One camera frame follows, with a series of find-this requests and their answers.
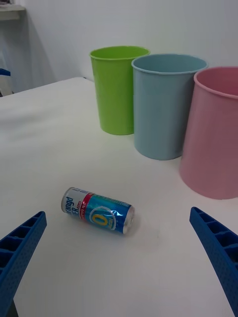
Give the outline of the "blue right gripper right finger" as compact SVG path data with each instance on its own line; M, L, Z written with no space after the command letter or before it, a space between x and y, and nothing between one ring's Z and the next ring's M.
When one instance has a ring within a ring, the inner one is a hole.
M238 316L238 236L197 207L191 208L189 221L206 251L234 316Z

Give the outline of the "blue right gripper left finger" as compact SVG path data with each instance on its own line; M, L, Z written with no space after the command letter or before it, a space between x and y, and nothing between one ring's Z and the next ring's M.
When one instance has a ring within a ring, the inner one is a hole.
M0 315L7 316L26 268L47 226L44 211L0 240Z

